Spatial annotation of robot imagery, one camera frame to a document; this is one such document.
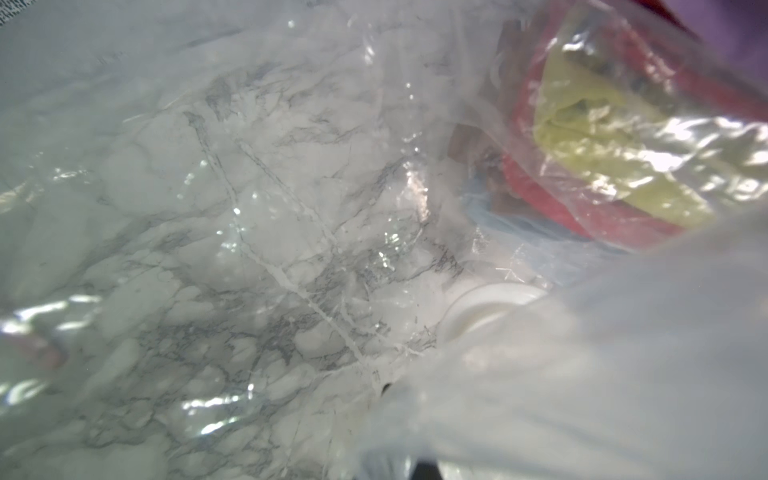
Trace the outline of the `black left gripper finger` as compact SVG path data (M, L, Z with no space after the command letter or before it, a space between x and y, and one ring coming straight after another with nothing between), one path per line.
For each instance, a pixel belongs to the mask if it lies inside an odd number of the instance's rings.
M434 462L418 462L410 476L411 480L443 480L439 465Z

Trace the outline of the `clear plastic vacuum bag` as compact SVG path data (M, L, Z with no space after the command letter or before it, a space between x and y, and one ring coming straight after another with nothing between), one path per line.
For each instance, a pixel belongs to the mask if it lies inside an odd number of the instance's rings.
M567 285L464 212L544 2L3 2L2 477L765 478L767 197Z

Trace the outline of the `yellow garment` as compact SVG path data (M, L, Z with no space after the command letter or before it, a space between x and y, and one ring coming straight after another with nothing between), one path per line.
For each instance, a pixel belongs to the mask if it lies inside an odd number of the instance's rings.
M553 161L680 227L767 197L767 122L677 92L576 37L549 44L532 127Z

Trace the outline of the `red garment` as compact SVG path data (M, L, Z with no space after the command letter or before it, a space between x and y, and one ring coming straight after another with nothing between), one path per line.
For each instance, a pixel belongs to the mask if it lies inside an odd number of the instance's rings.
M553 40L579 37L608 60L666 81L677 92L760 115L767 95L713 59L658 1L546 1L525 23L507 22L492 79L509 125L503 175L510 189L570 231L625 250L645 249L687 230L623 200L611 200L553 161L532 133L544 64Z

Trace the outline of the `purple garment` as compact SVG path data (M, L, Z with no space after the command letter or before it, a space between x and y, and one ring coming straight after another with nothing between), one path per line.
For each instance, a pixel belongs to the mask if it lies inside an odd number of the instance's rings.
M767 0L667 0L663 4L736 70L767 82Z

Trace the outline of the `light blue trousers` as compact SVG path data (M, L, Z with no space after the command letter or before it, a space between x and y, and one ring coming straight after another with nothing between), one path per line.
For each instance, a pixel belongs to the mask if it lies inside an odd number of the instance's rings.
M464 212L484 237L554 284L574 283L623 254L570 232L520 199L508 200L509 213L493 212L493 192L482 177L468 181L461 196Z

